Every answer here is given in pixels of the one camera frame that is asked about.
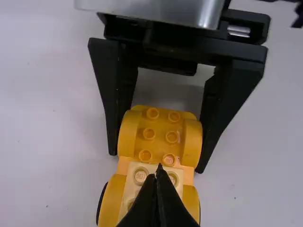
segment black plastic bracket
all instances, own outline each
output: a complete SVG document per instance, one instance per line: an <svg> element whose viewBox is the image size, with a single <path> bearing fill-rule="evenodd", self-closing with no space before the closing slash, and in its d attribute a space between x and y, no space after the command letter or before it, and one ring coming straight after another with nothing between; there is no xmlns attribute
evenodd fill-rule
<svg viewBox="0 0 303 227"><path fill-rule="evenodd" d="M90 38L88 47L105 110L108 151L117 155L119 129L132 104L138 65L117 41Z"/></svg>
<svg viewBox="0 0 303 227"><path fill-rule="evenodd" d="M229 122L263 77L270 17L224 10L217 31L98 14L107 40L91 38L89 53L102 97L110 155L117 154L119 128L130 109L138 67L193 76L197 64L215 66L205 83L200 121L202 173ZM228 25L251 29L249 38L230 36Z"/></svg>

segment toy car wheel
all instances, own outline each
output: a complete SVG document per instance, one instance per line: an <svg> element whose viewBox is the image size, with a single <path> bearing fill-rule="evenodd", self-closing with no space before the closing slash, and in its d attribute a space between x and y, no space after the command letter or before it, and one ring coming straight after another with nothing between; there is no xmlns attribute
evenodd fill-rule
<svg viewBox="0 0 303 227"><path fill-rule="evenodd" d="M98 204L98 208L97 208L97 215L96 215L96 224L98 225L98 221L99 221L99 214L100 214L100 209L101 209L101 204L102 204L102 200L103 200L103 196L106 190L108 182L106 182L106 184L103 187L100 199L99 199L99 204Z"/></svg>

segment white table surface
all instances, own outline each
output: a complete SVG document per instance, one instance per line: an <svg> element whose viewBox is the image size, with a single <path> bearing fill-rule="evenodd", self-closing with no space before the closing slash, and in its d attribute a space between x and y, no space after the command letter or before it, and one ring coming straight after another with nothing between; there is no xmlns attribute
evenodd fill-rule
<svg viewBox="0 0 303 227"><path fill-rule="evenodd" d="M195 175L204 227L303 226L303 29L293 3L233 0L272 17L264 78ZM0 2L0 226L94 227L117 157L87 41L104 26L72 0ZM134 104L199 113L203 82L140 70Z"/></svg>

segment black pointed tip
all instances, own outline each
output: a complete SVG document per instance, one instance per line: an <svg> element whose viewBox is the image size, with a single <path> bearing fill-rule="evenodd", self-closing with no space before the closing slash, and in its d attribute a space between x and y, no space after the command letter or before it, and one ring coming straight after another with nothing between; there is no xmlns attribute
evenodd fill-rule
<svg viewBox="0 0 303 227"><path fill-rule="evenodd" d="M159 163L158 168L157 168L157 170L156 170L156 176L159 175L160 170L163 170L163 166L162 166L161 163Z"/></svg>
<svg viewBox="0 0 303 227"><path fill-rule="evenodd" d="M161 164L161 163L159 163L159 165L158 165L158 168L157 168L156 172L157 172L158 170L162 170L162 169L163 169L163 166L162 166L162 164Z"/></svg>

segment yellow toy car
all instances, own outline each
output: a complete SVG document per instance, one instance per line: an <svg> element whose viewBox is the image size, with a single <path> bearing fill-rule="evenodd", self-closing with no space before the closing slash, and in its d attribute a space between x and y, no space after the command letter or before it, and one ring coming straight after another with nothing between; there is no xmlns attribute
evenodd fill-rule
<svg viewBox="0 0 303 227"><path fill-rule="evenodd" d="M200 222L194 171L202 148L202 125L189 112L138 105L122 120L117 172L105 185L97 225L115 227L131 209L144 181L163 165L193 219Z"/></svg>

